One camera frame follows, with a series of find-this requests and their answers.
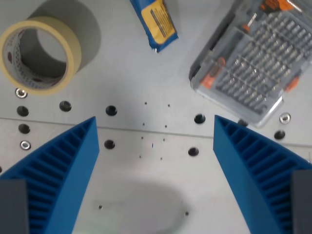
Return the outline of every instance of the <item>cardboard tape core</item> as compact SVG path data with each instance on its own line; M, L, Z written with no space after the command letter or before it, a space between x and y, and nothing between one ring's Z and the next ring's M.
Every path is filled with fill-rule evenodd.
M44 30L59 42L66 54L63 76L42 76L23 64L20 40L27 29ZM59 91L77 72L81 62L81 48L76 35L61 21L50 17L33 18L11 26L1 36L0 46L0 65L4 74L16 87L29 93L50 94Z

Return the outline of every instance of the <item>orange plastic part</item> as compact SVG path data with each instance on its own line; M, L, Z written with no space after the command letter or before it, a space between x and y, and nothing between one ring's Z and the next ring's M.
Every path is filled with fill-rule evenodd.
M215 78L220 74L222 67L224 67L226 61L224 58L219 58L217 62L212 66L209 70L208 74L201 80L200 84L203 85L207 89L211 89Z
M293 79L292 82L290 82L290 84L286 87L285 91L289 93L291 90L293 90L295 87L297 87L298 83L299 83L299 77L296 77L296 78Z

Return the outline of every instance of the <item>clear plastic case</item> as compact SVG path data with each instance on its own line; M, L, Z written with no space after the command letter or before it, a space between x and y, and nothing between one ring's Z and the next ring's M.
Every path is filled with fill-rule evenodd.
M200 62L191 86L261 127L310 64L312 21L310 12L301 10L303 3L268 12L262 9L265 1L255 2L237 8L225 33Z

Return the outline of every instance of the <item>hole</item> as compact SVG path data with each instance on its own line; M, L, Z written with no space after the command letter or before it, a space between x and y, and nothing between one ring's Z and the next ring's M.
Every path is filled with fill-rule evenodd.
M18 114L19 114L20 116L22 116L22 117L26 117L26 116L28 116L28 114L29 114L28 109L27 109L26 107L24 107L24 106L19 106L19 107L17 108L17 112L18 112Z
M198 114L197 116L195 116L194 121L197 124L202 124L206 121L206 117L202 114Z
M22 90L22 89L19 89L19 88L17 88L17 89L15 90L15 94L16 94L16 96L19 97L19 98L26 98L26 97L27 97L27 92L24 91L24 90Z
M282 140L286 136L286 133L283 130L279 130L274 134L276 140Z
M72 109L72 104L70 104L68 101L61 101L59 108L64 112L69 112Z
M189 150L189 156L195 157L195 156L197 156L198 154L199 154L198 148L195 148L195 147L190 148L190 150Z
M115 143L112 140L107 140L104 143L104 146L105 146L106 149L112 150L113 148L115 148Z
M108 106L106 107L106 114L109 116L115 116L117 114L117 109L115 106Z
M20 147L21 147L23 150L30 150L31 144L30 144L28 141L24 140L24 141L22 141L22 142L20 143Z
M244 121L244 120L242 120L242 119L240 119L237 123L238 123L239 125L243 126L243 127L247 127L247 126L249 125L246 121Z
M30 128L27 124L22 123L19 125L19 131L23 134L28 134L30 132Z

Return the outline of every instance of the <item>yellow label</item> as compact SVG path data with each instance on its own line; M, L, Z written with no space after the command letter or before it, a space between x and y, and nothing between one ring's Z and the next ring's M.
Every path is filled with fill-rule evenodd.
M163 44L176 31L168 16L163 0L156 0L141 11L142 17L154 40Z

